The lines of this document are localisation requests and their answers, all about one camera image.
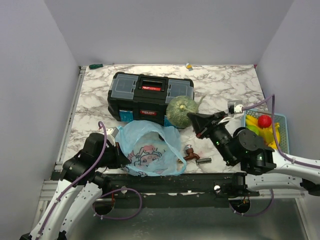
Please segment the green fake fruit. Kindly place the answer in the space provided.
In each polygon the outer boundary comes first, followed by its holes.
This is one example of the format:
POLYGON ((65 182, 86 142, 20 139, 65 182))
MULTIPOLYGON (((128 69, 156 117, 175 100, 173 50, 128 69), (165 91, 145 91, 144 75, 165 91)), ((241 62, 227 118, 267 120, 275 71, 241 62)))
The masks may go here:
POLYGON ((202 96, 199 102, 196 102, 189 96, 177 96, 173 98, 166 108, 166 116, 168 121, 179 129, 185 129, 192 125, 188 117, 188 113, 196 114, 199 111, 205 95, 202 96))

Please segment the light blue plastic bag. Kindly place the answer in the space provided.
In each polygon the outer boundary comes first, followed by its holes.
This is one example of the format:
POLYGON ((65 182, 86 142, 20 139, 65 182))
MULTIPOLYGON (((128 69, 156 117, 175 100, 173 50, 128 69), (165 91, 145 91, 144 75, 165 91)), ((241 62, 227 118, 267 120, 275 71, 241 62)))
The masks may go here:
POLYGON ((118 126, 115 141, 129 163, 122 170, 132 176, 179 176, 187 167, 181 154, 180 132, 147 120, 118 126))

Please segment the green fake apple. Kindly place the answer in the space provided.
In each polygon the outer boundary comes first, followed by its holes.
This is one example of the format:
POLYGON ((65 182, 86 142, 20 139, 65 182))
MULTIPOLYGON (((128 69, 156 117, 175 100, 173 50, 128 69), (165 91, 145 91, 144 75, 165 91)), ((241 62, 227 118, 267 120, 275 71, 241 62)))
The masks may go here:
POLYGON ((247 125, 246 128, 254 132, 257 136, 260 134, 258 127, 254 125, 247 125))

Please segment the red fake pomegranate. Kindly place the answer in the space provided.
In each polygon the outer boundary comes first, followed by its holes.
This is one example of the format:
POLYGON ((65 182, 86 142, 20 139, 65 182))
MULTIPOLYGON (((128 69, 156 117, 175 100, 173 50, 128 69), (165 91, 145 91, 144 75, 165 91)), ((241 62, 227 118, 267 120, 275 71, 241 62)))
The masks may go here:
POLYGON ((269 128, 272 125, 272 118, 269 115, 263 114, 257 119, 257 125, 261 129, 269 128))

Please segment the yellow fake star fruit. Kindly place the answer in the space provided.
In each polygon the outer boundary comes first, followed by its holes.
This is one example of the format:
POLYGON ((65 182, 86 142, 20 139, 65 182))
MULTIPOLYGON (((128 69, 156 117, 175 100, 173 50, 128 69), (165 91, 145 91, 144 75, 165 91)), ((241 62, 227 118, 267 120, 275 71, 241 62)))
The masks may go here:
POLYGON ((267 145, 274 141, 273 131, 270 128, 262 129, 262 137, 267 145))

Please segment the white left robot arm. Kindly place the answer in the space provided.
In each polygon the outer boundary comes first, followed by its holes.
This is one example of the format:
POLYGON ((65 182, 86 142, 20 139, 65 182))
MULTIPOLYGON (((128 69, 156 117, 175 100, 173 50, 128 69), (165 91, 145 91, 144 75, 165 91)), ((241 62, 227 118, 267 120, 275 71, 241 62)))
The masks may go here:
POLYGON ((98 169, 119 169, 129 162, 116 142, 117 134, 116 127, 106 134, 91 133, 83 148, 63 164, 48 207, 22 240, 67 240, 94 201, 110 194, 111 180, 98 169))

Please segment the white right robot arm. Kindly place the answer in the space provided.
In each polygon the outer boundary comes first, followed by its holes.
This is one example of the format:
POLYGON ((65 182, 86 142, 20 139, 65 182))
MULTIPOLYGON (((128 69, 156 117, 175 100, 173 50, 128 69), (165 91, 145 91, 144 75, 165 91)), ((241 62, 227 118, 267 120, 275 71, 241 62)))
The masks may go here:
POLYGON ((198 139, 210 139, 227 166, 240 165, 250 177, 230 183, 230 191, 241 196, 247 190, 297 189, 312 196, 320 195, 320 162, 281 153, 264 144, 261 136, 239 127, 234 134, 226 129, 227 115, 221 111, 212 115, 188 113, 198 139))

